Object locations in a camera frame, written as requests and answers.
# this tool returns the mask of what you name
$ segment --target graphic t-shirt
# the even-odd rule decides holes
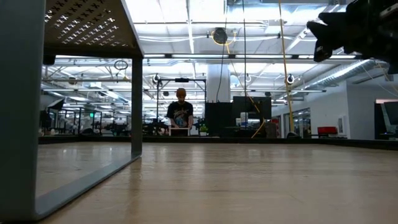
[[[193,114],[193,106],[188,102],[173,102],[167,110],[167,117],[173,119],[180,128],[188,127],[188,118]]]

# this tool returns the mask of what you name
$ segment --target ceiling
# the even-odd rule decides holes
[[[344,58],[341,50],[334,52],[336,60],[315,63],[311,59],[316,39],[306,29],[307,21],[317,19],[320,12],[344,11],[345,6],[329,6],[326,0],[290,1],[282,5],[284,38],[280,36],[280,16],[277,4],[264,4],[261,0],[245,0],[243,14],[242,0],[126,0],[131,13],[139,43],[146,55],[143,64],[144,114],[153,116],[156,110],[156,89],[154,76],[160,78],[206,78],[208,65],[228,64],[231,74],[231,97],[242,95],[246,68],[246,88],[252,90],[283,90],[285,68],[283,64],[282,41],[287,54],[287,73],[292,74],[295,86],[317,79],[320,75],[342,64],[354,62]],[[213,31],[226,27],[228,35],[225,46],[213,40]],[[166,55],[190,54],[181,58],[166,58]],[[217,57],[192,58],[191,54],[209,54]],[[248,54],[246,64],[242,58],[228,58],[228,55]],[[117,58],[81,58],[58,56],[54,66],[43,68],[42,89],[57,96],[68,98],[70,106],[82,106],[87,102],[97,109],[109,105],[116,110],[129,110],[131,100],[131,60]],[[77,82],[68,83],[69,78]],[[170,82],[164,86],[169,96],[159,94],[161,116],[167,105],[175,98],[178,87],[188,92],[188,101],[195,106],[195,115],[204,112],[204,92],[201,83]],[[250,92],[250,95],[264,95],[264,92]],[[274,93],[275,100],[280,93]]]

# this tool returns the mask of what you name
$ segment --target person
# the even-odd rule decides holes
[[[170,119],[173,128],[192,128],[193,124],[193,106],[185,101],[187,92],[184,88],[177,90],[178,101],[173,102],[167,109],[167,117]],[[188,130],[172,130],[172,136],[188,136]]]

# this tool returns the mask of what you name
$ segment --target metal frame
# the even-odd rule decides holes
[[[0,135],[2,142],[0,222],[31,222],[43,219],[126,167],[142,154],[142,133],[138,131],[131,138],[131,157],[113,162],[67,185],[36,197],[40,78],[44,49],[49,49],[44,45],[45,2],[46,0],[0,1],[0,21],[2,28],[7,31],[0,33],[2,51],[0,66],[3,67],[5,74],[15,74],[19,77],[17,89],[12,85],[5,85],[1,89],[2,95],[12,94],[12,97],[4,98],[4,103],[11,106],[5,107],[0,114],[6,118],[2,122],[6,131]],[[121,4],[126,10],[124,0]],[[127,14],[126,16],[130,22],[129,29],[135,33],[131,18]],[[51,47],[50,51],[46,53],[56,55],[70,52],[81,56],[106,56],[95,50],[86,53],[81,49],[71,51],[67,47]],[[143,55],[141,53],[140,55],[126,54],[126,56],[133,59],[132,129],[141,130]],[[4,78],[4,83],[15,81],[13,75],[6,75]]]
[[[162,90],[165,86],[167,86],[167,84],[169,84],[169,82],[171,82],[171,81],[177,82],[177,80],[178,80],[178,78],[160,78],[160,79],[158,79],[158,81],[156,83],[156,120],[158,122],[159,122],[159,91]],[[188,80],[188,82],[195,82],[200,88],[200,90],[198,90],[198,91],[204,91],[205,92],[205,101],[206,101],[206,99],[207,99],[207,80],[204,79],[204,78],[199,78],[199,79],[197,79],[197,78],[194,78],[194,79],[188,78],[187,80]],[[166,83],[164,83],[162,88],[159,89],[159,83],[161,81],[166,81]],[[204,82],[205,83],[205,88],[203,89],[198,84],[198,82]]]

